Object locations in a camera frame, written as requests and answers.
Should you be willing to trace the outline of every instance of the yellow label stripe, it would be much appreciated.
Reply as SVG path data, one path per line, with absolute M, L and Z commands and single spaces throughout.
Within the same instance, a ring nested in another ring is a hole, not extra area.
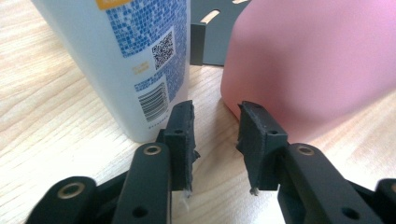
M 105 10 L 113 7 L 119 7 L 131 1 L 132 0 L 96 0 L 96 4 L 99 9 Z

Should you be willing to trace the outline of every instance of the qr code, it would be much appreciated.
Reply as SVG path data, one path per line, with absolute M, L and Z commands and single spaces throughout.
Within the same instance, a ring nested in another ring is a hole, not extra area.
M 172 31 L 169 32 L 157 45 L 152 47 L 152 56 L 154 57 L 155 69 L 158 70 L 163 66 L 175 53 Z

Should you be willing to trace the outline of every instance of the wood grain surface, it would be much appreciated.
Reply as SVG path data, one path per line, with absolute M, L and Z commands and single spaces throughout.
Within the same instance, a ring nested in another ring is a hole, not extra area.
M 56 182 L 85 175 L 100 185 L 126 171 L 139 144 L 122 133 L 30 1 L 1 1 L 0 15 L 0 223 L 22 223 Z M 221 67 L 191 66 L 202 157 L 193 166 L 193 195 L 173 195 L 173 221 L 284 223 L 276 192 L 248 192 L 221 76 Z M 310 144 L 366 188 L 395 178 L 396 91 Z

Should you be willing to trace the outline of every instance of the barcode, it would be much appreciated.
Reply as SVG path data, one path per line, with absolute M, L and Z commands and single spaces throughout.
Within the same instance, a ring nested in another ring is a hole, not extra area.
M 172 32 L 169 32 L 157 45 L 152 47 L 155 69 L 158 70 L 174 55 Z
M 151 122 L 166 112 L 168 100 L 164 83 L 154 90 L 138 97 L 146 120 Z

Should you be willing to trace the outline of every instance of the screw hole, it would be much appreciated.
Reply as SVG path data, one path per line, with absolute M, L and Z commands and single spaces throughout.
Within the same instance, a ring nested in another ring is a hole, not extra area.
M 80 182 L 65 185 L 58 191 L 58 198 L 71 199 L 78 196 L 85 189 L 85 185 Z
M 160 152 L 161 152 L 161 148 L 160 148 L 160 147 L 157 147 L 157 146 L 149 146 L 149 147 L 146 147 L 146 148 L 143 150 L 143 152 L 144 152 L 146 155 L 152 156 L 152 155 L 156 155 L 156 154 L 160 153 Z
M 360 218 L 359 213 L 353 210 L 352 208 L 343 207 L 341 211 L 343 212 L 344 216 L 349 217 L 351 219 L 358 220 Z
M 298 151 L 305 156 L 313 156 L 315 154 L 314 150 L 308 147 L 299 147 Z
M 145 217 L 148 213 L 149 211 L 142 206 L 136 207 L 134 211 L 132 211 L 132 215 L 137 218 Z

